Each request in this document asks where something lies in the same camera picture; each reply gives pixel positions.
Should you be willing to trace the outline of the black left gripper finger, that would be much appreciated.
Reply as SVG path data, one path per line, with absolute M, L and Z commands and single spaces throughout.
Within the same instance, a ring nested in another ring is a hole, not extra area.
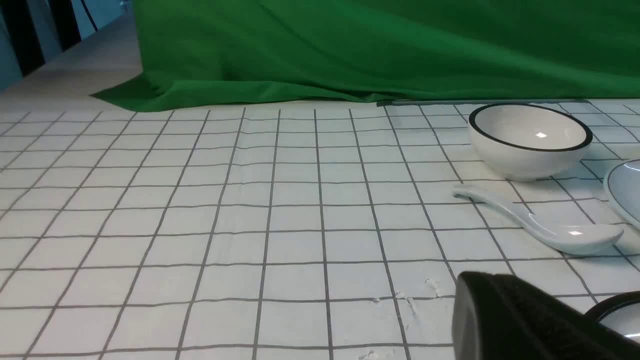
M 605 323 L 630 315 L 639 292 L 579 312 L 514 275 L 461 272 L 451 336 L 456 360 L 637 360 L 639 342 Z

